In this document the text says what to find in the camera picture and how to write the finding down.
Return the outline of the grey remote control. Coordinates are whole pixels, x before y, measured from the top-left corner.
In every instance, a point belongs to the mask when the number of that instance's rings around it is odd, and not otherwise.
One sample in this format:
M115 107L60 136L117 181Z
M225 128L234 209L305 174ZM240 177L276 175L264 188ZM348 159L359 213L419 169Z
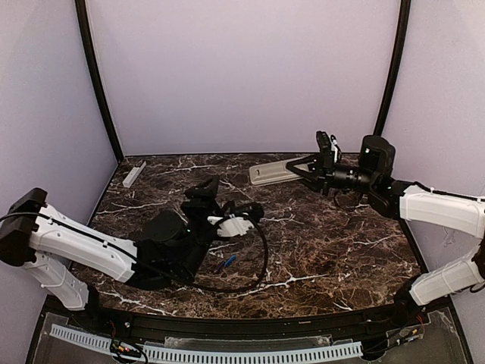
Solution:
M261 187L302 179L302 177L286 168L288 162L295 160L295 158L291 158L278 162L253 165L249 168L250 183L254 186Z

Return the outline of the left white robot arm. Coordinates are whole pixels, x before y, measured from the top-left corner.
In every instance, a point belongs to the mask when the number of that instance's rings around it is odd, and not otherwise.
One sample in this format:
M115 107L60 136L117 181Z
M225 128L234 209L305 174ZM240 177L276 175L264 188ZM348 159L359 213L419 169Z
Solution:
M1 218L1 261L29 270L39 283L73 311L94 306L95 289L77 280L51 254L100 271L142 290L160 290L171 282L191 285L217 232L211 218L223 216L214 175L189 188L184 216L161 210L142 226L138 240L112 237L80 224L46 203L34 188Z

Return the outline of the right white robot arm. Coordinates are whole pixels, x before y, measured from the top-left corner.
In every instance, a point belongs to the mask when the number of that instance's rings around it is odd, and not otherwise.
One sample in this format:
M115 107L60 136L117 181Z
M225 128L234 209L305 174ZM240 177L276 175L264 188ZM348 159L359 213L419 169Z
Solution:
M323 195L331 189L355 191L365 195L383 217L427 222L484 238L484 199L393 178L396 150L383 137L363 138L356 166L341 163L334 136L318 131L316 140L317 153L286 163L286 169L309 189ZM436 299L475 286L484 286L482 243L443 267L412 278L396 293L394 302L400 314L414 314Z

